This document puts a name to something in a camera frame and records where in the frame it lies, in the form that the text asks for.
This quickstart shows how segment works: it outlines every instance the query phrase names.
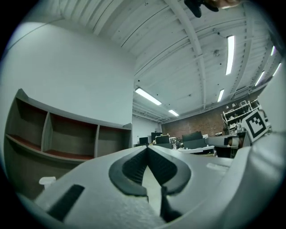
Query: computer monitor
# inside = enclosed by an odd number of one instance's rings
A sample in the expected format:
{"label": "computer monitor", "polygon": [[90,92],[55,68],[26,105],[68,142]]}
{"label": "computer monitor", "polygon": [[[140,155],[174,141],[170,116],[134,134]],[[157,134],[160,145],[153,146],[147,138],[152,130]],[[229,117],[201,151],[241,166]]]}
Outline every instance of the computer monitor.
{"label": "computer monitor", "polygon": [[202,139],[202,132],[198,131],[191,134],[183,135],[183,142]]}
{"label": "computer monitor", "polygon": [[156,137],[156,144],[170,143],[169,135]]}
{"label": "computer monitor", "polygon": [[194,149],[194,148],[203,148],[206,147],[206,143],[205,140],[202,139],[198,139],[198,140],[192,140],[192,141],[185,141],[184,142],[184,148],[188,148],[188,149]]}
{"label": "computer monitor", "polygon": [[139,138],[139,143],[140,144],[149,144],[148,137]]}
{"label": "computer monitor", "polygon": [[151,140],[152,140],[152,142],[155,140],[155,137],[156,136],[160,136],[162,133],[160,133],[160,132],[152,132],[151,133]]}

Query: desk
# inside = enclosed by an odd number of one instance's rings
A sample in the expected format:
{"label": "desk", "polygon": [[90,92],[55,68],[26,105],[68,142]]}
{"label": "desk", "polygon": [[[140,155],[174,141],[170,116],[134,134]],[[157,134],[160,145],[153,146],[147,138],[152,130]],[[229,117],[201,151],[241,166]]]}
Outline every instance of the desk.
{"label": "desk", "polygon": [[214,149],[214,145],[212,146],[206,146],[203,148],[194,148],[194,149],[177,149],[177,151],[181,152],[181,153],[202,153],[205,150],[213,150]]}

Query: fluorescent light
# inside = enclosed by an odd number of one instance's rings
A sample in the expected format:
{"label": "fluorescent light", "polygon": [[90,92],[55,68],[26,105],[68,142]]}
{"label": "fluorescent light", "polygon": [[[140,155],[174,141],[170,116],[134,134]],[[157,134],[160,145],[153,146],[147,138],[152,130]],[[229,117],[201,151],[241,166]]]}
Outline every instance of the fluorescent light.
{"label": "fluorescent light", "polygon": [[234,57],[234,36],[230,36],[227,38],[227,72],[226,75],[231,73],[233,57]]}
{"label": "fluorescent light", "polygon": [[278,65],[278,67],[277,67],[276,71],[274,72],[273,76],[275,76],[275,74],[277,73],[277,71],[280,68],[280,66],[281,66],[281,63]]}
{"label": "fluorescent light", "polygon": [[220,102],[222,100],[223,93],[224,93],[224,89],[220,90],[218,102]]}
{"label": "fluorescent light", "polygon": [[271,55],[274,54],[274,51],[275,51],[275,46],[272,47]]}
{"label": "fluorescent light", "polygon": [[149,95],[147,92],[143,91],[141,88],[137,88],[135,90],[136,93],[138,93],[139,95],[145,97],[146,99],[150,100],[151,102],[155,103],[156,105],[160,105],[162,104],[161,102],[159,102],[157,99],[155,99],[154,97],[152,97],[151,95]]}
{"label": "fluorescent light", "polygon": [[173,111],[173,110],[169,110],[169,112],[171,113],[171,114],[173,114],[174,116],[179,116],[175,111]]}
{"label": "fluorescent light", "polygon": [[256,85],[260,82],[262,76],[264,75],[265,71],[263,71],[258,79],[258,81],[256,82],[256,84],[254,85],[254,87],[256,87]]}

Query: black rubber pad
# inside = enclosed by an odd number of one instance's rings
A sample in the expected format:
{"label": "black rubber pad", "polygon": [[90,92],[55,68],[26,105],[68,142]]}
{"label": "black rubber pad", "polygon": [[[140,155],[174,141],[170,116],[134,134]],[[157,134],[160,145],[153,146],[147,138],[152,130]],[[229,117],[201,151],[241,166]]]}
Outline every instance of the black rubber pad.
{"label": "black rubber pad", "polygon": [[51,207],[48,214],[59,221],[63,221],[72,206],[83,192],[84,187],[73,185],[70,189]]}
{"label": "black rubber pad", "polygon": [[223,144],[224,145],[228,145],[228,140],[229,139],[232,139],[232,137],[225,138],[224,141],[223,141]]}

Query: brick wall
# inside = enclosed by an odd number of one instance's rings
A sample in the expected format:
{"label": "brick wall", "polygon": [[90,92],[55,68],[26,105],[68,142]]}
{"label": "brick wall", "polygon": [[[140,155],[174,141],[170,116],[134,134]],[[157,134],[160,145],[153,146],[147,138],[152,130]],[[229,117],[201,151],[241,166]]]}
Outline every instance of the brick wall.
{"label": "brick wall", "polygon": [[[255,100],[262,90],[263,89],[243,97],[238,101],[235,101],[235,103],[238,104],[243,100]],[[226,109],[226,106],[231,107],[231,105],[232,102],[203,114],[162,124],[162,132],[163,134],[168,133],[171,137],[180,137],[181,139],[182,135],[194,133],[196,131],[201,131],[202,134],[208,134],[209,136],[215,136],[218,132],[223,132],[223,134],[225,134],[223,131],[223,120],[221,114],[223,111],[227,112],[228,109]]]}

